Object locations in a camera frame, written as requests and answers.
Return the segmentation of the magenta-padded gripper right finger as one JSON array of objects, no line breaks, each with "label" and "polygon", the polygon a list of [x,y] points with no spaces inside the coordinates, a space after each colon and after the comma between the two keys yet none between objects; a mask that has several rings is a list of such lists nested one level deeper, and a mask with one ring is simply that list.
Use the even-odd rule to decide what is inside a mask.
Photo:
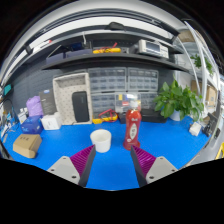
[{"label": "magenta-padded gripper right finger", "polygon": [[137,146],[131,147],[131,157],[140,187],[177,171],[165,157],[155,157]]}]

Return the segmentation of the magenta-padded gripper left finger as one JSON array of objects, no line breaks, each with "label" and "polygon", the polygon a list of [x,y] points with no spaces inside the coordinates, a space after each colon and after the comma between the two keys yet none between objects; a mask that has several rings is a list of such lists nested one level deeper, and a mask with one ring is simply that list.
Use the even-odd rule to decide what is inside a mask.
[{"label": "magenta-padded gripper left finger", "polygon": [[95,146],[89,146],[71,157],[62,156],[48,169],[48,172],[85,187],[95,155]]}]

